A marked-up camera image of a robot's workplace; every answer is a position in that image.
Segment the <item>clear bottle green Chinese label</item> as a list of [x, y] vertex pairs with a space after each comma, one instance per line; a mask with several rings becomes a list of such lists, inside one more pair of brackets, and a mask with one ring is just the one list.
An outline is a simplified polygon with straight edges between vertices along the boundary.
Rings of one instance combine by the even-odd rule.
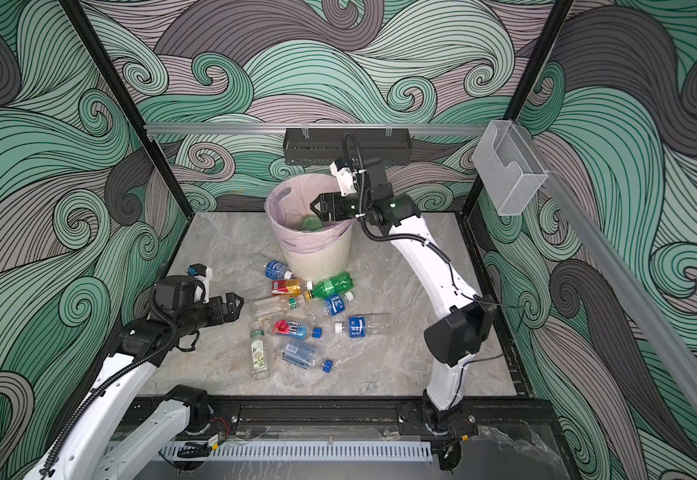
[[250, 360], [252, 360], [252, 378], [262, 380], [270, 375], [270, 354], [266, 343], [264, 324], [256, 320], [250, 324]]

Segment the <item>clear squat bottle green band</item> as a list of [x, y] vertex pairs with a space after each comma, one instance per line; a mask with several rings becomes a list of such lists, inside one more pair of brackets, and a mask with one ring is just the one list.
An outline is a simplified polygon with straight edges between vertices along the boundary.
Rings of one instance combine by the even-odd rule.
[[254, 317], [258, 319], [268, 319], [279, 315], [286, 315], [288, 312], [299, 310], [306, 306], [306, 297], [298, 295], [294, 297], [276, 296], [256, 300], [254, 307]]

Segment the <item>clear bottle blue label white cap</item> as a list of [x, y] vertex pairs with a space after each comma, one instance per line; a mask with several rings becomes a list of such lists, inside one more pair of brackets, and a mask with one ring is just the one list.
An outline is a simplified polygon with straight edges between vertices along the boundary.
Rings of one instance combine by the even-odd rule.
[[348, 338], [366, 338], [383, 335], [393, 329], [391, 316], [386, 313], [364, 313], [350, 316], [334, 324], [334, 332]]

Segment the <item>light blue label bottle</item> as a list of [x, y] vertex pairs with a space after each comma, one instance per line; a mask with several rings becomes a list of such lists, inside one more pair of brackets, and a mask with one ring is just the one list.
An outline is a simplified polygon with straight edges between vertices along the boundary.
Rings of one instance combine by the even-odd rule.
[[282, 350], [282, 360], [302, 369], [316, 368], [324, 373], [334, 369], [334, 361], [322, 355], [316, 346], [298, 339], [292, 339]]

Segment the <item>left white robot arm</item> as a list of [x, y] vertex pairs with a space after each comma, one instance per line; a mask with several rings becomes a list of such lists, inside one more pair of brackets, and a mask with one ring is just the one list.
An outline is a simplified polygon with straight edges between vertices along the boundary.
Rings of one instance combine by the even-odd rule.
[[154, 284], [146, 316], [120, 332], [90, 393], [26, 478], [134, 479], [170, 440], [208, 432], [214, 416], [208, 393], [178, 385], [125, 440], [108, 448], [142, 386], [182, 347], [182, 338], [196, 339], [204, 328], [240, 319], [242, 296], [210, 296], [208, 288], [210, 273], [198, 266]]

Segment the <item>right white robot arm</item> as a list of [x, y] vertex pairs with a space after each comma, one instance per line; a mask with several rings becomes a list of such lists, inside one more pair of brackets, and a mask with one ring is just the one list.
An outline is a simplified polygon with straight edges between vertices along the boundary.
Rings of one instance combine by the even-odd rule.
[[370, 240], [392, 244], [429, 296], [436, 321], [424, 333], [434, 357], [425, 411], [430, 424], [441, 423], [464, 400], [466, 372], [488, 339], [496, 304], [458, 274], [416, 202], [394, 192], [382, 160], [344, 155], [330, 164], [330, 174], [338, 191], [314, 198], [310, 210], [322, 221], [357, 220]]

